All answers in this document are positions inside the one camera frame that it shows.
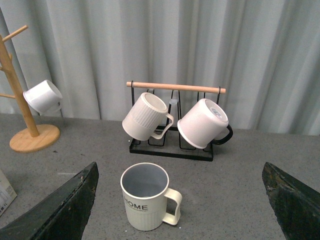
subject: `white curtain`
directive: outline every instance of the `white curtain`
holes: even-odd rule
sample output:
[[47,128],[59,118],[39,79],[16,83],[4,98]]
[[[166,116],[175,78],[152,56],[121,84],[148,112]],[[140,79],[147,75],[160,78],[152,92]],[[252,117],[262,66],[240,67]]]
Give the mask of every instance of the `white curtain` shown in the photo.
[[[29,26],[5,43],[22,88],[48,79],[63,95],[52,116],[121,121],[130,81],[221,86],[233,128],[320,134],[318,0],[1,0],[0,8],[2,37]],[[0,93],[12,93],[3,73]],[[158,91],[166,103],[170,94]],[[181,95],[186,113],[196,96]],[[1,97],[0,113],[21,112]]]

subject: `wooden rod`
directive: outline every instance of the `wooden rod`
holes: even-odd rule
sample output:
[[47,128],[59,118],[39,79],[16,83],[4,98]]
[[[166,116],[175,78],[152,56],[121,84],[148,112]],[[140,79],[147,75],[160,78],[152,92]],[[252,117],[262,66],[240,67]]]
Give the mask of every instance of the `wooden rod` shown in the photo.
[[27,25],[24,25],[23,27],[19,28],[18,30],[14,31],[13,33],[9,34],[8,36],[4,37],[2,39],[2,42],[8,41],[9,39],[12,39],[14,36],[18,35],[19,33],[23,32],[28,28]]
[[0,93],[0,97],[5,97],[5,98],[9,98],[9,99],[16,98],[14,95],[9,95],[9,94],[5,94],[5,93]]
[[22,112],[22,116],[29,130],[29,133],[31,137],[34,138],[39,136],[39,131],[37,129],[35,120],[31,114],[28,103],[24,98],[24,95],[23,95],[24,92],[22,90],[15,68],[12,64],[12,61],[10,60],[10,57],[4,42],[5,41],[3,41],[3,38],[0,35],[0,63],[3,68],[8,70],[8,72],[7,71],[4,72],[5,76],[8,79],[8,82],[14,94],[15,100]]
[[[131,87],[131,82],[126,82],[127,87]],[[218,94],[218,87],[208,87],[208,86],[191,86],[191,85],[178,85],[178,84],[165,84],[165,83],[151,83],[151,82],[132,82],[133,88],[143,88],[143,89],[167,89],[167,90],[182,90],[182,91],[194,91],[194,92],[204,92]],[[220,88],[220,93],[225,94],[226,89]]]

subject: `gray countertop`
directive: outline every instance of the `gray countertop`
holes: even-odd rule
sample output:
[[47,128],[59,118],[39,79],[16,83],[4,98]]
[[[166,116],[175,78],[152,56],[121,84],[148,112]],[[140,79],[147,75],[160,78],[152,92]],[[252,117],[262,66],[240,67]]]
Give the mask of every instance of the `gray countertop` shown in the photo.
[[[132,139],[120,121],[36,116],[37,124],[61,131],[52,146],[34,153],[11,150],[11,138],[26,128],[21,115],[0,114],[0,169],[17,198],[0,217],[0,228],[95,161],[99,182],[83,240],[126,239],[285,239],[262,181],[265,162],[320,191],[320,137],[234,130],[227,143],[214,146],[214,159],[129,153]],[[133,228],[126,216],[120,177],[129,166],[151,162],[169,175],[169,187],[182,196],[177,226],[152,231]]]

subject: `mug rack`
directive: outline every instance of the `mug rack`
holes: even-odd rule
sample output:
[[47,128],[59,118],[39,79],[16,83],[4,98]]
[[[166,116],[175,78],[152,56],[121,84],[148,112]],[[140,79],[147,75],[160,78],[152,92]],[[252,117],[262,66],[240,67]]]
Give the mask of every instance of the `mug rack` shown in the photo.
[[[180,91],[197,92],[197,101],[200,99],[200,93],[203,93],[203,98],[206,93],[217,94],[216,104],[219,104],[220,94],[225,94],[226,89],[221,87],[205,87],[205,86],[191,86],[191,85],[177,85],[177,84],[163,84],[163,83],[149,83],[149,82],[127,82],[127,87],[131,88],[132,106],[135,104],[135,88],[144,88],[147,92],[155,94],[155,89],[171,90],[171,99],[169,101],[168,113],[170,114],[172,108],[176,106],[178,120],[182,116],[181,111],[181,95]],[[174,93],[177,91],[177,98],[174,99]],[[165,126],[159,125],[156,132],[162,132]],[[209,143],[205,149],[198,149],[187,143],[178,131],[176,126],[171,126],[160,140],[149,139],[148,141],[140,141],[132,139],[129,146],[129,152],[133,154],[143,154],[152,156],[163,156],[171,158],[191,159],[198,161],[212,162],[214,159],[213,144]]]
[[10,40],[27,28],[28,26],[25,25],[4,38],[0,35],[0,71],[5,73],[13,92],[13,95],[0,93],[0,97],[16,100],[27,126],[26,129],[18,132],[10,140],[10,147],[18,153],[32,153],[42,150],[52,145],[60,137],[60,130],[56,126],[50,124],[36,125],[12,64],[12,54],[8,53],[5,46],[7,40]]

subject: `cream mug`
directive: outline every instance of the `cream mug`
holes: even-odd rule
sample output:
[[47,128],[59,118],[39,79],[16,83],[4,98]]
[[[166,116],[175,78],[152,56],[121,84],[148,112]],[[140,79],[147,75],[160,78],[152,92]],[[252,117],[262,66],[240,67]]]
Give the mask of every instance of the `cream mug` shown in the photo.
[[[150,231],[162,222],[176,225],[180,219],[182,195],[169,188],[167,172],[154,163],[132,165],[121,176],[121,188],[129,223],[141,231]],[[167,213],[167,199],[176,202],[175,214]]]
[[26,102],[38,113],[56,112],[61,109],[61,104],[57,105],[62,100],[62,94],[59,89],[49,80],[44,80],[38,85],[23,92]]
[[[155,133],[157,126],[165,117],[171,122],[161,134]],[[132,138],[146,141],[150,137],[161,139],[173,123],[174,117],[168,113],[167,105],[156,95],[144,92],[122,121],[122,127]]]
[[[209,143],[221,145],[233,136],[233,130],[223,109],[215,102],[200,99],[190,111],[177,122],[182,137],[192,146],[204,149]],[[222,139],[214,139],[225,128],[229,133]]]

